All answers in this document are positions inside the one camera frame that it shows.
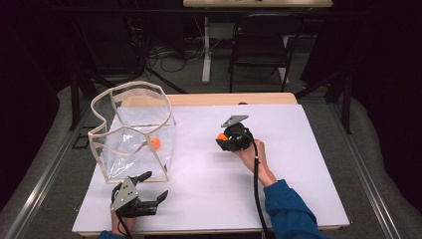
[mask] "orange object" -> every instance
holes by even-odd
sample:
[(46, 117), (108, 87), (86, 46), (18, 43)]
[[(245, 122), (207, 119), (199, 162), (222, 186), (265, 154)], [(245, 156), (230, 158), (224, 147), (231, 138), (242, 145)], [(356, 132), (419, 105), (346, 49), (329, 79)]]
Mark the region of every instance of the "orange object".
[(152, 137), (152, 138), (151, 138), (151, 142), (152, 142), (152, 146), (153, 146), (155, 149), (158, 149), (158, 148), (159, 148), (160, 143), (159, 143), (159, 138), (158, 138), (158, 137)]
[(222, 132), (218, 133), (217, 139), (220, 139), (220, 140), (223, 140), (223, 141), (229, 140), (229, 138), (227, 138), (226, 134), (224, 134)]

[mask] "desk leg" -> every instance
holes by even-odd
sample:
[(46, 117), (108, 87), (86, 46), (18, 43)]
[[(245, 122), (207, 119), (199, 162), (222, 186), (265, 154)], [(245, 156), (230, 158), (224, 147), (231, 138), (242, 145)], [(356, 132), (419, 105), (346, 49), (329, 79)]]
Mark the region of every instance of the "desk leg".
[(204, 23), (204, 68), (202, 72), (202, 84), (210, 83), (210, 72), (211, 72), (211, 52), (210, 52), (210, 35), (209, 35), (209, 23), (208, 17), (205, 17)]
[[(289, 41), (289, 36), (283, 37), (283, 43), (285, 44), (285, 46), (287, 46), (288, 41)], [(286, 69), (285, 68), (278, 68), (278, 70), (279, 70), (279, 74), (280, 74), (280, 79), (283, 79), (285, 77)], [(286, 86), (288, 86), (288, 85), (289, 85), (289, 78), (286, 79)]]

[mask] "foldable storage bin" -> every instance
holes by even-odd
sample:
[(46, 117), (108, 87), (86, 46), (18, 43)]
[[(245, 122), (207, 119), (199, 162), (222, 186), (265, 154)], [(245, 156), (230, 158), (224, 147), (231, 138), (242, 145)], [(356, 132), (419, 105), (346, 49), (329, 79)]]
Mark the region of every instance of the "foldable storage bin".
[(152, 171), (147, 181), (168, 181), (175, 120), (160, 86), (137, 81), (99, 94), (91, 102), (100, 125), (88, 132), (105, 182)]

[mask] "desk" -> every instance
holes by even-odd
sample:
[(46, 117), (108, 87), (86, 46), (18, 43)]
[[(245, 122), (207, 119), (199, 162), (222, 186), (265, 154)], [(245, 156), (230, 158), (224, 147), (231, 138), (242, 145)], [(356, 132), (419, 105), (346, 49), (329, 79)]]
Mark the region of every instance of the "desk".
[[(262, 230), (252, 173), (235, 154), (222, 151), (215, 142), (215, 136), (222, 131), (221, 123), (230, 115), (250, 116), (243, 123), (254, 137), (265, 139), (269, 166), (301, 195), (321, 229), (349, 224), (305, 112), (292, 94), (169, 95), (168, 98), (177, 122), (170, 180), (136, 185), (141, 200), (152, 200), (167, 189), (168, 197), (159, 205), (155, 216), (137, 220), (133, 234)], [(248, 105), (236, 106), (238, 103)], [(87, 236), (111, 228), (108, 207), (114, 187), (105, 183), (97, 166), (74, 232)], [(264, 205), (261, 185), (259, 190)], [(265, 219), (271, 228), (266, 213)]]
[[(331, 7), (331, 0), (183, 0), (183, 6), (192, 8), (326, 8)], [(209, 45), (209, 21), (204, 23), (204, 68), (202, 84), (210, 83), (211, 53)], [(285, 69), (279, 69), (283, 78)]]

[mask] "white tabletop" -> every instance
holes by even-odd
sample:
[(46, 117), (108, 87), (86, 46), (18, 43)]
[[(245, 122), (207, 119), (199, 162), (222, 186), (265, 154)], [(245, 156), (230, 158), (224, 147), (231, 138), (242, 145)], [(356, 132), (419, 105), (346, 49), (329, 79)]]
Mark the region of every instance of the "white tabletop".
[(330, 7), (331, 0), (183, 0), (185, 7)]
[[(266, 144), (269, 166), (284, 178), (316, 215), (318, 226), (349, 224), (341, 201), (300, 105), (174, 107), (177, 121), (168, 182), (138, 183), (141, 200), (168, 197), (154, 216), (140, 217), (134, 233), (209, 233), (260, 231), (253, 174), (233, 153), (222, 151), (215, 137), (231, 115), (243, 121), (254, 138)], [(82, 235), (110, 230), (109, 204), (113, 184), (97, 167), (73, 231)], [(261, 203), (264, 193), (260, 187)], [(269, 227), (271, 222), (265, 213)]]

